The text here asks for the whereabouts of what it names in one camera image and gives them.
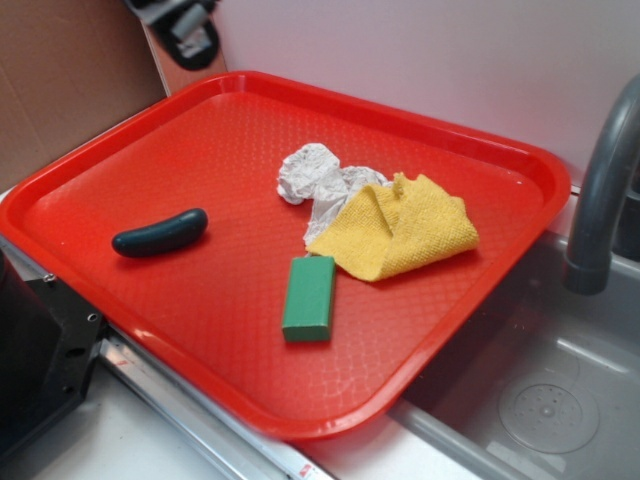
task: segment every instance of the tray rim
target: tray rim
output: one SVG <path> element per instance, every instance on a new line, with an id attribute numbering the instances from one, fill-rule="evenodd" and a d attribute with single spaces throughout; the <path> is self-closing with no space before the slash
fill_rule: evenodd
<path id="1" fill-rule="evenodd" d="M 566 168 L 556 156 L 538 147 L 264 73 L 232 72 L 214 75 L 196 82 L 177 94 L 138 113 L 129 120 L 116 125 L 20 182 L 0 203 L 0 233 L 44 268 L 56 273 L 56 275 L 59 275 L 74 286 L 90 301 L 96 302 L 96 297 L 98 297 L 98 302 L 103 303 L 100 298 L 100 292 L 96 291 L 99 289 L 92 286 L 90 282 L 83 278 L 83 275 L 77 275 L 73 268 L 58 260 L 55 255 L 50 255 L 44 246 L 20 230 L 19 212 L 26 211 L 39 198 L 64 184 L 63 180 L 73 178 L 76 174 L 84 172 L 103 159 L 108 158 L 109 154 L 105 153 L 104 150 L 101 150 L 99 154 L 93 154 L 98 145 L 103 149 L 111 148 L 112 151 L 117 151 L 116 144 L 122 143 L 123 135 L 129 141 L 140 138 L 164 124 L 167 120 L 193 108 L 214 95 L 244 92 L 262 92 L 264 94 L 265 91 L 269 92 L 265 96 L 285 102 L 291 92 L 295 91 L 298 96 L 296 105 L 301 108 L 312 109 L 317 113 L 336 115 L 343 120 L 345 116 L 338 114 L 342 113 L 339 109 L 347 109 L 349 118 L 346 118 L 346 120 L 348 121 L 360 125 L 365 122 L 365 127 L 387 133 L 389 133 L 388 129 L 391 128 L 393 130 L 391 133 L 395 132 L 395 134 L 403 138 L 428 143 L 430 146 L 433 146 L 433 143 L 426 142 L 423 138 L 418 138 L 418 136 L 424 134 L 425 129 L 430 132 L 432 137 L 444 135 L 446 138 L 444 140 L 440 139 L 441 142 L 461 140 L 464 143 L 472 141 L 481 156 L 495 154 L 499 151 L 508 152 L 509 162 L 505 165 L 495 162 L 489 163 L 517 171 L 532 180 L 532 177 L 537 179 L 537 181 L 533 181 L 540 188 L 544 203 L 535 215 L 535 221 L 530 222 L 526 228 L 521 230 L 516 239 L 502 253 L 501 258 L 509 257 L 510 261 L 506 263 L 504 261 L 495 262 L 494 265 L 487 268 L 476 284 L 488 283 L 492 287 L 485 290 L 475 285 L 471 286 L 463 295 L 461 301 L 455 304 L 441 318 L 428 337 L 446 338 L 448 340 L 454 335 L 464 322 L 464 319 L 480 305 L 495 285 L 499 283 L 510 268 L 543 233 L 546 226 L 562 209 L 569 197 L 571 182 Z M 514 161 L 511 158 L 512 156 L 518 157 L 519 160 Z M 475 155 L 471 158 L 487 161 L 486 158 L 477 158 Z M 53 184 L 55 186 L 44 188 L 41 183 L 43 178 L 48 179 L 49 185 Z M 545 189 L 538 184 L 539 181 L 542 181 L 541 179 L 546 179 L 546 181 L 550 182 Z M 127 312 L 125 310 L 121 309 L 119 304 L 116 303 L 111 313 L 112 315 L 126 315 Z M 450 316 L 462 318 L 462 321 L 458 322 L 455 329 L 451 329 L 450 322 L 445 321 Z M 424 368 L 429 359 L 446 343 L 446 340 L 439 346 L 430 345 L 429 343 L 428 338 L 423 339 L 414 352 L 394 372 L 389 381 L 374 392 L 369 400 L 362 405 L 356 406 L 352 411 L 335 418 L 313 420 L 283 420 L 280 417 L 269 414 L 243 395 L 238 396 L 237 390 L 218 378 L 215 372 L 204 368 L 199 362 L 189 358 L 184 352 L 175 349 L 171 345 L 161 341 L 146 340 L 144 347 L 162 362 L 165 362 L 165 358 L 170 358 L 174 360 L 173 363 L 179 364 L 183 368 L 188 366 L 188 371 L 191 373 L 191 378 L 188 380 L 200 390 L 203 390 L 205 383 L 210 385 L 212 380 L 215 380 L 213 382 L 217 390 L 215 399 L 264 433 L 286 440 L 304 440 L 335 435 L 383 413 L 395 402 L 413 377 Z"/>

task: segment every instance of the sink basin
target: sink basin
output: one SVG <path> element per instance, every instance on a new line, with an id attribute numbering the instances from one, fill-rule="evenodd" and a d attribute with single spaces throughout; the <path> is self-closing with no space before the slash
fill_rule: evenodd
<path id="1" fill-rule="evenodd" d="M 565 245 L 545 233 L 403 397 L 501 477 L 636 479 L 638 264 L 615 259 L 607 290 L 576 295 Z"/>

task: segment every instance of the metal edge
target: metal edge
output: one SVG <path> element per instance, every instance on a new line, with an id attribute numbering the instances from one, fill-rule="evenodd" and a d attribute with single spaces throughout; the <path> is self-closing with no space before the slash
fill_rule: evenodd
<path id="1" fill-rule="evenodd" d="M 100 356 L 229 478 L 334 478 L 292 446 L 251 430 L 116 330 L 110 329 L 103 340 Z"/>

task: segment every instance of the white wall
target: white wall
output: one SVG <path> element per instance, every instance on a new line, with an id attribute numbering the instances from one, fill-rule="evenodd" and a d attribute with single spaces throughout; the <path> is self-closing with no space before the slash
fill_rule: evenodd
<path id="1" fill-rule="evenodd" d="M 229 70 L 258 70 L 555 153 L 579 183 L 640 72 L 638 0 L 223 0 Z"/>

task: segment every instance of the white paper towel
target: white paper towel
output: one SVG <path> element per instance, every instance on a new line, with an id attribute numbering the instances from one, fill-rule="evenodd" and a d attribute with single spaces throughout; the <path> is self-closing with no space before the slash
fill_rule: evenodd
<path id="1" fill-rule="evenodd" d="M 340 159 L 321 143 L 309 143 L 284 159 L 278 194 L 299 205 L 313 200 L 304 243 L 309 245 L 336 218 L 342 207 L 365 185 L 390 186 L 384 175 L 369 167 L 340 168 Z"/>

